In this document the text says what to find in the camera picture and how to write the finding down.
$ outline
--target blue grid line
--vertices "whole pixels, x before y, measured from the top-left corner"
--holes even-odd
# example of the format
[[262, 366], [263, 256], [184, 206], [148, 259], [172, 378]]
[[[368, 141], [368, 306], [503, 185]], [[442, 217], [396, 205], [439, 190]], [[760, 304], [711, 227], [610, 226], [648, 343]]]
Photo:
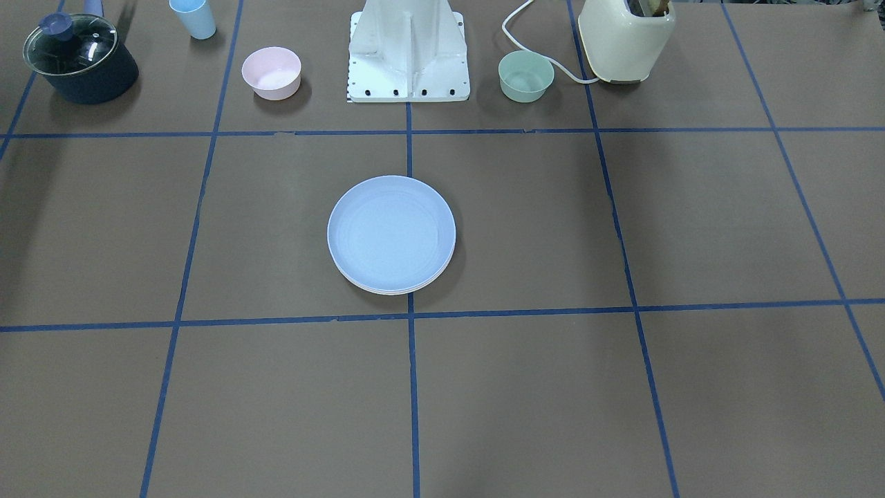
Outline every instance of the blue grid line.
[[218, 131], [218, 136], [274, 136], [278, 133], [311, 136], [405, 135], [403, 129], [278, 129], [259, 131]]
[[686, 127], [686, 128], [600, 128], [600, 133], [735, 133], [735, 132], [753, 132], [753, 131], [771, 131], [771, 128], [764, 127]]
[[[203, 171], [203, 181], [200, 185], [200, 194], [196, 202], [196, 212], [194, 213], [194, 224], [190, 233], [190, 243], [188, 247], [188, 256], [185, 260], [184, 273], [181, 277], [181, 294], [178, 299], [178, 306], [175, 309], [175, 321], [181, 320], [181, 314], [184, 310], [184, 301], [188, 293], [188, 280], [190, 278], [190, 268], [194, 260], [194, 251], [196, 248], [196, 236], [200, 228], [200, 209], [203, 206], [203, 199], [206, 193], [206, 184], [209, 180], [209, 174], [212, 171], [212, 159], [215, 155], [215, 144], [218, 142], [218, 131], [221, 124], [221, 114], [224, 111], [224, 98], [227, 93], [227, 83], [230, 81], [230, 69], [234, 64], [234, 51], [236, 49], [236, 38], [240, 31], [240, 19], [242, 17], [242, 3], [239, 0], [236, 8], [236, 18], [234, 20], [234, 31], [231, 34], [230, 49], [227, 53], [227, 66], [225, 67], [224, 79], [221, 82], [221, 91], [219, 92], [218, 107], [215, 111], [215, 124], [212, 127], [212, 140], [209, 142], [209, 151], [206, 154], [206, 164]], [[148, 446], [148, 456], [144, 464], [144, 475], [142, 476], [142, 489], [140, 498], [147, 498], [148, 488], [150, 486], [150, 474], [153, 472], [154, 456], [157, 452], [157, 442], [159, 440], [160, 425], [163, 423], [163, 410], [165, 409], [165, 397], [169, 387], [169, 379], [172, 375], [173, 359], [175, 357], [175, 346], [178, 343], [179, 327], [173, 327], [171, 337], [169, 338], [169, 350], [166, 353], [166, 363], [163, 370], [163, 382], [160, 385], [160, 394], [157, 402], [157, 413], [154, 416], [154, 425], [150, 433], [150, 444]]]
[[[567, 0], [566, 5], [568, 7], [568, 17], [572, 24], [572, 38], [574, 41], [574, 48], [576, 50], [578, 56], [578, 65], [581, 68], [581, 78], [587, 79], [587, 71], [584, 69], [583, 56], [581, 51], [581, 41], [578, 36], [578, 26], [575, 22], [574, 10], [572, 7], [572, 0]], [[593, 106], [593, 96], [590, 94], [590, 86], [584, 85], [584, 93], [587, 97], [587, 105], [590, 110], [590, 120], [593, 123], [594, 129], [594, 138], [596, 139], [596, 148], [599, 152], [599, 164], [602, 168], [603, 178], [605, 179], [605, 191], [608, 194], [609, 200], [612, 204], [612, 222], [614, 224], [615, 233], [618, 236], [618, 241], [620, 243], [620, 252], [621, 257], [624, 260], [624, 277], [627, 279], [627, 289], [630, 293], [630, 304], [633, 307], [633, 316], [636, 323], [636, 333], [639, 337], [639, 344], [643, 351], [643, 362], [645, 363], [645, 375], [648, 379], [649, 383], [649, 391], [651, 394], [651, 404], [654, 407], [655, 418], [658, 421], [658, 433], [661, 438], [661, 447], [664, 451], [664, 458], [666, 461], [667, 475], [670, 478], [670, 488], [673, 493], [673, 498], [680, 498], [679, 494], [679, 484], [676, 481], [676, 471], [673, 467], [673, 458], [670, 452], [670, 442], [666, 435], [666, 425], [664, 424], [664, 413], [660, 406], [660, 399], [658, 397], [658, 387], [655, 382], [654, 370], [651, 367], [651, 358], [649, 355], [649, 348], [645, 341], [645, 331], [643, 329], [643, 318], [641, 313], [639, 312], [638, 303], [636, 301], [636, 292], [633, 286], [633, 277], [630, 273], [630, 262], [627, 257], [627, 246], [624, 243], [624, 235], [620, 228], [620, 220], [618, 218], [618, 206], [615, 202], [614, 191], [612, 190], [612, 180], [609, 176], [608, 165], [605, 161], [605, 151], [603, 149], [603, 141], [602, 135], [599, 132], [599, 121], [596, 118], [596, 109]]]
[[[58, 7], [56, 7], [56, 12], [61, 12], [62, 9], [65, 8], [65, 0], [58, 1]], [[25, 84], [25, 89], [21, 91], [21, 98], [19, 99], [19, 104], [15, 108], [15, 114], [12, 116], [12, 121], [9, 123], [9, 128], [6, 130], [6, 135], [4, 136], [3, 143], [0, 144], [0, 160], [3, 160], [3, 156], [6, 154], [6, 149], [9, 147], [9, 142], [12, 140], [12, 132], [15, 131], [16, 125], [19, 124], [19, 119], [21, 118], [21, 113], [25, 109], [25, 102], [27, 101], [27, 96], [31, 93], [31, 87], [34, 86], [34, 80], [37, 77], [37, 73], [31, 71], [30, 77], [27, 78], [27, 83]]]
[[414, 129], [413, 135], [509, 135], [529, 133], [519, 128], [489, 128], [489, 129]]
[[765, 309], [772, 307], [824, 307], [841, 306], [841, 300], [760, 301], [711, 304], [674, 304], [640, 306], [642, 312], [660, 311], [707, 311], [714, 309]]
[[287, 323], [328, 323], [328, 322], [374, 322], [378, 320], [405, 320], [405, 313], [380, 315], [315, 315], [283, 316], [279, 318], [221, 318], [217, 320], [181, 320], [182, 327], [229, 327], [233, 325], [283, 325]]
[[[885, 305], [885, 298], [863, 298], [846, 300], [852, 306]], [[642, 313], [667, 311], [712, 311], [718, 309], [766, 309], [790, 307], [841, 306], [842, 300], [796, 300], [759, 301], [733, 303], [703, 303], [676, 305], [637, 306]], [[539, 315], [604, 315], [633, 313], [632, 306], [620, 307], [563, 307], [535, 309], [461, 310], [428, 311], [413, 313], [415, 320], [436, 320], [445, 318], [490, 318], [500, 316], [539, 316]], [[0, 325], [0, 333], [47, 332], [47, 331], [110, 331], [117, 329], [166, 329], [172, 327], [229, 327], [236, 325], [281, 325], [288, 323], [329, 323], [329, 322], [372, 322], [377, 320], [408, 320], [408, 313], [387, 313], [378, 315], [311, 315], [279, 316], [259, 318], [218, 318], [200, 320], [166, 320], [154, 322], [108, 322], [108, 323], [46, 323], [30, 325]]]
[[870, 369], [870, 372], [873, 374], [873, 380], [875, 380], [876, 385], [879, 387], [879, 395], [882, 398], [882, 401], [885, 401], [885, 385], [882, 383], [881, 376], [879, 375], [879, 370], [876, 368], [875, 361], [873, 360], [873, 355], [870, 354], [869, 348], [866, 346], [866, 341], [864, 340], [864, 334], [860, 331], [860, 326], [858, 325], [858, 321], [854, 317], [854, 312], [851, 311], [851, 305], [848, 302], [848, 299], [845, 297], [845, 290], [842, 287], [842, 282], [839, 280], [839, 276], [836, 274], [835, 265], [833, 264], [833, 260], [830, 259], [829, 251], [827, 251], [827, 246], [824, 244], [823, 236], [820, 234], [820, 230], [818, 230], [818, 224], [814, 221], [814, 215], [812, 214], [811, 207], [808, 205], [808, 200], [805, 198], [805, 194], [802, 190], [802, 186], [799, 184], [799, 178], [796, 175], [796, 171], [793, 168], [793, 163], [789, 158], [789, 154], [787, 154], [787, 148], [783, 144], [783, 140], [781, 139], [781, 133], [778, 131], [777, 127], [774, 124], [774, 117], [771, 114], [771, 110], [768, 108], [768, 103], [766, 102], [765, 97], [762, 94], [762, 87], [759, 86], [759, 81], [756, 78], [756, 74], [753, 72], [753, 68], [750, 65], [750, 59], [747, 57], [746, 51], [743, 49], [743, 44], [741, 43], [741, 38], [737, 34], [737, 29], [735, 28], [735, 23], [732, 22], [731, 16], [728, 14], [728, 9], [725, 4], [721, 5], [722, 13], [725, 14], [726, 21], [728, 22], [728, 27], [731, 29], [731, 34], [737, 43], [737, 48], [741, 52], [741, 57], [743, 58], [743, 63], [747, 67], [747, 72], [750, 73], [750, 79], [753, 81], [753, 86], [756, 88], [756, 92], [759, 96], [759, 102], [762, 104], [762, 108], [766, 112], [766, 116], [768, 117], [768, 122], [771, 124], [772, 132], [774, 132], [774, 137], [777, 139], [778, 147], [781, 149], [781, 156], [783, 157], [784, 163], [787, 165], [787, 170], [789, 171], [789, 176], [793, 180], [793, 185], [796, 188], [796, 194], [799, 196], [799, 200], [802, 202], [802, 208], [805, 210], [805, 216], [808, 218], [808, 222], [811, 224], [812, 231], [814, 232], [814, 236], [818, 241], [818, 247], [820, 248], [821, 253], [824, 256], [824, 260], [827, 262], [827, 267], [829, 268], [830, 275], [833, 277], [833, 283], [835, 284], [836, 290], [839, 292], [839, 298], [843, 306], [845, 307], [845, 313], [848, 314], [848, 319], [851, 322], [851, 328], [854, 329], [854, 334], [858, 338], [858, 343], [860, 345], [860, 349], [864, 353], [864, 357], [866, 358], [866, 364]]
[[163, 410], [165, 409], [165, 396], [169, 391], [169, 378], [172, 376], [172, 360], [175, 357], [175, 347], [178, 344], [178, 327], [173, 327], [169, 338], [169, 350], [166, 351], [166, 361], [163, 367], [163, 381], [160, 383], [160, 395], [157, 400], [157, 412], [154, 414], [154, 424], [150, 428], [150, 444], [148, 456], [144, 463], [142, 475], [142, 487], [138, 494], [139, 498], [147, 498], [150, 474], [154, 470], [154, 457], [157, 455], [157, 441], [160, 436], [160, 424], [163, 422]]
[[415, 293], [408, 296], [409, 391], [412, 401], [412, 498], [421, 498], [421, 460], [418, 425], [418, 360], [415, 346]]
[[[778, 131], [803, 133], [885, 132], [885, 127], [777, 127]], [[771, 132], [771, 127], [646, 127], [600, 128], [600, 133], [751, 133]], [[527, 134], [581, 134], [593, 133], [593, 128], [488, 128], [488, 129], [413, 129], [413, 135], [527, 135]], [[408, 129], [265, 129], [229, 131], [131, 131], [105, 133], [3, 133], [0, 138], [28, 140], [36, 138], [160, 138], [176, 136], [274, 136], [277, 134], [303, 136], [373, 136], [407, 135]]]
[[860, 300], [848, 300], [848, 304], [850, 304], [852, 306], [855, 306], [855, 305], [864, 306], [864, 305], [870, 305], [870, 304], [885, 304], [885, 299], [871, 298], [871, 299], [860, 299]]
[[405, 103], [405, 173], [412, 178], [412, 103]]
[[844, 131], [885, 131], [885, 126], [835, 126], [835, 127], [812, 127], [812, 126], [780, 126], [778, 131], [810, 131], [810, 132], [844, 132]]
[[164, 136], [212, 136], [211, 131], [132, 131], [117, 133], [16, 133], [12, 138], [159, 138]]
[[439, 318], [488, 318], [496, 316], [540, 316], [540, 315], [602, 315], [608, 313], [632, 313], [630, 306], [621, 307], [564, 307], [542, 309], [490, 309], [481, 311], [425, 311], [415, 314], [416, 320]]
[[0, 333], [14, 332], [63, 332], [63, 331], [112, 331], [119, 329], [168, 329], [174, 321], [160, 322], [108, 322], [108, 323], [47, 323], [35, 325], [0, 326]]

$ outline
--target cup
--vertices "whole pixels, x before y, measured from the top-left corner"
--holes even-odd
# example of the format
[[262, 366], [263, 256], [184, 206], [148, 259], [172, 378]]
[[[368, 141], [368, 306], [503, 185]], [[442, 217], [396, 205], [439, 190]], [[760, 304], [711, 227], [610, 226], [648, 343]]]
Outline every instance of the cup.
[[169, 0], [169, 7], [197, 40], [215, 35], [215, 18], [207, 0]]

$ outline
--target white plate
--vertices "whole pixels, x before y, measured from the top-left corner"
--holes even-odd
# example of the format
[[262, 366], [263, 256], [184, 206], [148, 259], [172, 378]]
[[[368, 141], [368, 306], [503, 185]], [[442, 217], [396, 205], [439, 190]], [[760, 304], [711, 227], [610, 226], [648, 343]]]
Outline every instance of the white plate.
[[327, 242], [338, 270], [360, 289], [406, 294], [433, 282], [451, 261], [455, 218], [425, 183], [377, 176], [338, 200]]

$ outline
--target cable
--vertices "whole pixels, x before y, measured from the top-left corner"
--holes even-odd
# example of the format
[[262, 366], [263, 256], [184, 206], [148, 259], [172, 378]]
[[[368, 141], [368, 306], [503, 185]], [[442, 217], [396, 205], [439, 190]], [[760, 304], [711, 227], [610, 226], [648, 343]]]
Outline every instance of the cable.
[[[519, 47], [521, 50], [524, 50], [524, 51], [530, 51], [530, 50], [527, 49], [527, 48], [525, 47], [525, 45], [523, 45], [522, 43], [517, 42], [517, 41], [516, 41], [516, 38], [514, 38], [513, 35], [510, 34], [510, 31], [507, 31], [507, 23], [510, 22], [511, 19], [513, 19], [513, 16], [515, 16], [516, 14], [522, 12], [523, 9], [525, 9], [526, 7], [528, 7], [529, 4], [531, 4], [531, 3], [534, 2], [534, 1], [535, 1], [535, 0], [527, 0], [524, 4], [520, 5], [518, 9], [516, 9], [516, 10], [513, 11], [513, 12], [511, 12], [509, 16], [507, 16], [506, 18], [504, 18], [504, 22], [501, 23], [501, 30], [504, 31], [504, 34], [507, 35], [507, 38], [509, 38], [510, 41], [513, 42], [514, 45], [516, 45], [517, 47]], [[543, 54], [538, 54], [538, 55], [540, 55], [540, 56], [543, 57], [543, 58], [546, 58], [547, 60], [549, 60], [549, 61], [551, 62], [551, 64], [553, 64], [554, 66], [558, 67], [559, 69], [562, 69], [562, 72], [565, 73], [565, 74], [567, 74], [568, 77], [569, 77], [569, 78], [572, 78], [572, 80], [573, 80], [574, 82], [576, 82], [576, 83], [580, 83], [580, 84], [582, 84], [582, 85], [589, 85], [589, 84], [591, 84], [591, 83], [595, 83], [595, 82], [598, 82], [598, 81], [599, 81], [599, 78], [593, 78], [592, 80], [582, 80], [581, 78], [579, 78], [579, 77], [575, 76], [574, 74], [572, 74], [572, 72], [569, 71], [568, 69], [566, 69], [565, 66], [559, 64], [559, 62], [556, 61], [554, 58], [547, 57], [547, 56], [545, 56], [545, 55], [543, 55]]]

